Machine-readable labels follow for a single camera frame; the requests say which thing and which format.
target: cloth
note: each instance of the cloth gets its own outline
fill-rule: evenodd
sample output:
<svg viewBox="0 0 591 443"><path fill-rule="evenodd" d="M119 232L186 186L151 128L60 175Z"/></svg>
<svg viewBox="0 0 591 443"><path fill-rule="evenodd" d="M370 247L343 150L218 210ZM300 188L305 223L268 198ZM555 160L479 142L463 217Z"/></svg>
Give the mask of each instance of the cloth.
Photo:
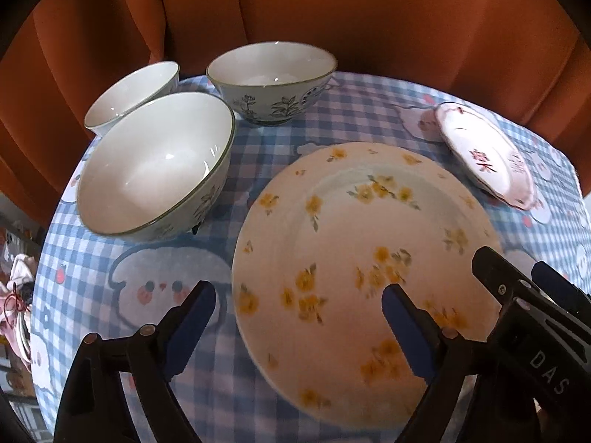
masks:
<svg viewBox="0 0 591 443"><path fill-rule="evenodd" d="M35 281L37 263L35 258L17 254L14 258L10 280L6 285L0 282L0 334L10 343L14 353L31 369L30 331L31 309L23 298L29 299L31 284Z"/></svg>
<svg viewBox="0 0 591 443"><path fill-rule="evenodd" d="M204 76L183 90L215 93ZM466 103L431 88L378 76L336 73L316 105L279 127L238 119L228 181L196 235L131 245L93 235L76 210L76 185L95 140L57 207L41 255L33 298L33 378L42 414L53 428L72 359L84 335L132 334L146 319L158 322L174 304L158 282L191 288L206 275L218 306L185 372L171 387L197 434L207 443L307 442L370 438L389 442L397 432L350 432L299 412L267 384L248 356L236 327L230 268L236 239L250 204L280 170L320 146L378 141L417 152L455 174L483 205L507 257L524 271L544 260L578 287L591 291L587 255L589 216L568 159L527 128L483 112L518 146L533 174L540 201L531 211L508 207L478 190L433 130L433 107ZM195 273L194 281L187 281ZM142 441L153 441L128 376L123 386Z"/></svg>

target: red string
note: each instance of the red string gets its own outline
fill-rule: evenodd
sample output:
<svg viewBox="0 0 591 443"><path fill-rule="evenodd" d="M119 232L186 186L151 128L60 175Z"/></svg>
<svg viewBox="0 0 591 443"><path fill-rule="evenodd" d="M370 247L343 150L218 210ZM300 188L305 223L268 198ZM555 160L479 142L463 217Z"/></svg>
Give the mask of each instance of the red string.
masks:
<svg viewBox="0 0 591 443"><path fill-rule="evenodd" d="M23 311L31 311L27 304L25 303L25 300L23 300L21 298L21 296L17 293L16 288L13 289L13 291L11 291L8 296L6 297L6 299L4 300L4 319L6 320L6 323L8 323L8 326L10 326L11 330L14 328L13 324L10 322L10 320L8 319L8 315L6 314L7 311L7 304L9 301L15 301L16 307L15 308L10 308L9 311L14 311L16 309L16 311L18 313L23 312Z"/></svg>

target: bowl rim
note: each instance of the bowl rim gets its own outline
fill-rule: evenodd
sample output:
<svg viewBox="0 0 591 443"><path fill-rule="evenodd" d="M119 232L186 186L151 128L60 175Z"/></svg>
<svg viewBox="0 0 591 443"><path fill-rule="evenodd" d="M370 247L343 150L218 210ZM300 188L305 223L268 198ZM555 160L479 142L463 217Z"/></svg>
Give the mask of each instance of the bowl rim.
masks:
<svg viewBox="0 0 591 443"><path fill-rule="evenodd" d="M159 220L162 220L165 216L167 216L168 214L172 213L174 210L176 210L178 207L180 207L182 204L184 204L191 196L193 196L199 189L201 189L201 187L205 186L205 184L213 177L215 171L218 169L218 167L220 167L220 165L222 164L222 162L224 161L224 159L226 158L226 156L228 155L232 144L234 143L234 138L236 136L236 117L234 115L234 112L232 111L232 109L228 106L228 104L226 102L224 102L224 100L222 100L220 97L216 96L216 95L212 95L211 93L205 93L202 91L181 91L179 93L171 93L168 95L163 95L161 97L156 98L155 100L152 100L149 103L146 103L145 106L148 105L152 105L153 103L164 99L164 98L168 98L168 97L175 97L176 95L182 95L182 94L193 94L193 93L197 93L197 94L202 94L202 95L206 95L212 98L215 98L217 100L219 100L220 102L222 102L224 104L224 106L228 109L228 111L230 112L230 116L232 118L232 126L230 128L230 136L228 138L228 142L226 144L226 147L224 148L223 152L220 154L220 157L218 158L218 161L216 161L216 163L214 164L214 166L212 166L211 170L209 170L209 173L205 176L205 178L203 178L198 184L197 186L195 186L189 193L187 193L184 197L182 197L179 201L177 201L173 206L171 206L169 209L167 209L166 211L164 211L163 213L161 213L160 215L154 217L152 220L149 220L146 223L142 223L139 226L136 226L132 229L129 230L125 230L125 231L119 231L116 233L106 233L104 231L97 231L96 229L91 228L82 218L82 213L80 212L80 207L79 207L79 201L78 201L78 192L81 188L81 183L82 180L84 179L86 170L88 169L88 163L90 162L92 156L95 154L96 149L99 147L99 145L101 145L101 143L103 142L103 138L101 138L101 140L99 141L99 143L96 145L96 147L93 149L92 154L90 155L90 157L87 160L87 163L85 164L82 172L81 172L81 176L80 176L80 182L78 184L78 189L76 190L76 207L78 209L78 215L80 217L80 220L82 222L82 224L91 232L93 232L96 235L99 236L107 236L107 237L121 237L121 236L127 236L130 234L134 234L137 233L138 231L141 231L153 224L155 224L156 222L158 222ZM121 121L119 122L119 124L123 123L123 120L125 120L129 115L124 116Z"/></svg>
<svg viewBox="0 0 591 443"><path fill-rule="evenodd" d="M306 79L299 79L298 81L292 81L290 83L278 83L276 85L273 84L267 84L267 85L238 85L235 83L228 83L225 81L221 81L215 78L212 78L211 75L209 74L209 67L212 66L217 60L219 60L221 57L226 56L229 53L232 53L233 51L239 50L241 48L246 48L246 47L254 47L255 45L265 45L265 44L269 44L269 43L289 43L292 45L300 45L302 47L309 47L309 48L314 48L320 51L323 51L324 53L326 53L333 61L333 65L332 68L321 74L318 76L314 76L313 78L306 78ZM324 78L325 76L330 75L331 73L334 73L337 66L339 64L339 61L336 59L336 57L329 52L328 50L325 50L324 48L320 48L320 47L316 47L314 45L309 45L307 43L300 43L300 42L292 42L292 41L275 41L275 40L271 40L271 41L264 41L264 42L257 42L257 43L250 43L248 45L243 45L241 47L236 47L236 48L232 48L231 50L226 51L225 53L222 53L221 55L215 57L213 60L211 60L208 64L208 67L205 69L205 75L207 76L207 78L209 79L209 81L211 81L212 83L217 83L218 85L228 85L228 86L232 86L232 87L238 87L238 88L265 88L265 87L273 87L273 88L279 88L279 87L286 87L288 85L296 85L299 83L307 83L310 81L314 81L315 79L320 79L320 78Z"/></svg>
<svg viewBox="0 0 591 443"><path fill-rule="evenodd" d="M164 83L163 85L161 85L157 90L153 91L152 93L150 93L149 95L147 95L145 98L143 98L140 102L138 102L137 104L133 105L129 109L125 110L123 113L120 113L119 115L114 116L110 120L106 120L106 121L103 121L101 123L96 123L96 124L89 124L89 123L86 122L86 118L87 118L88 114L94 108L94 106L98 103L98 101L106 93L108 93L110 90L112 90L114 87L116 87L119 83L121 83L122 81L125 81L128 78L131 78L131 76L136 75L137 73L145 70L146 68L150 68L150 67L156 66L156 65L161 65L163 63L174 63L176 65L176 70L175 70L174 74L167 80L167 82ZM86 111L86 114L84 115L84 128L87 128L89 130L92 130L93 128L100 128L101 126L106 126L109 123L113 123L116 120L120 120L120 119L124 118L129 113L131 113L132 111L137 110L139 107L141 107L143 104L145 104L147 100L149 100L150 98L152 98L156 93L158 93L159 91L161 91L162 88L164 88L168 83L170 83L173 79L175 79L175 77L178 76L178 74L180 72L180 68L181 68L180 65L178 63L176 63L176 61L172 61L172 60L157 61L156 63L150 63L149 65L142 66L141 68L138 68L137 70L132 71L128 75L125 75L123 78L118 79L109 88L107 88L105 91L103 91L103 93L101 93L99 95L99 97L96 100L94 100L94 102L92 103L92 105L90 105L90 107Z"/></svg>

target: white bowl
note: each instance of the white bowl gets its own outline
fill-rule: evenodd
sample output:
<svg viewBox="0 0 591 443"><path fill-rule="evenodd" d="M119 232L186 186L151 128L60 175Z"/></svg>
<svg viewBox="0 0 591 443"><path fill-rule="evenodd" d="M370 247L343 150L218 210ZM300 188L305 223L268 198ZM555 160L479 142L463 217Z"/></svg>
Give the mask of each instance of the white bowl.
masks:
<svg viewBox="0 0 591 443"><path fill-rule="evenodd" d="M205 93L175 93L133 111L86 163L78 187L82 223L133 242L200 224L226 181L235 128L230 108Z"/></svg>
<svg viewBox="0 0 591 443"><path fill-rule="evenodd" d="M84 126L99 136L106 135L128 113L176 90L178 69L178 63L162 61L120 79L90 106Z"/></svg>
<svg viewBox="0 0 591 443"><path fill-rule="evenodd" d="M336 65L336 58L320 48L267 42L218 56L206 74L234 111L276 125L314 105Z"/></svg>

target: floral plate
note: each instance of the floral plate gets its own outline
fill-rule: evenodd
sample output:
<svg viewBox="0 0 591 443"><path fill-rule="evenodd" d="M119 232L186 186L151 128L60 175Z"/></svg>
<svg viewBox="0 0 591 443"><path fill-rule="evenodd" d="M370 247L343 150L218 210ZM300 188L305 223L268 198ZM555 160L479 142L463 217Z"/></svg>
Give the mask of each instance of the floral plate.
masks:
<svg viewBox="0 0 591 443"><path fill-rule="evenodd" d="M443 139L479 187L520 210L534 206L536 186L523 155L496 125L458 103L438 105L435 119Z"/></svg>
<svg viewBox="0 0 591 443"><path fill-rule="evenodd" d="M345 143L288 166L250 209L234 254L240 334L294 406L347 427L403 425L425 389L382 314L403 285L440 325L485 340L499 305L472 276L500 251L484 209L452 174L394 146Z"/></svg>

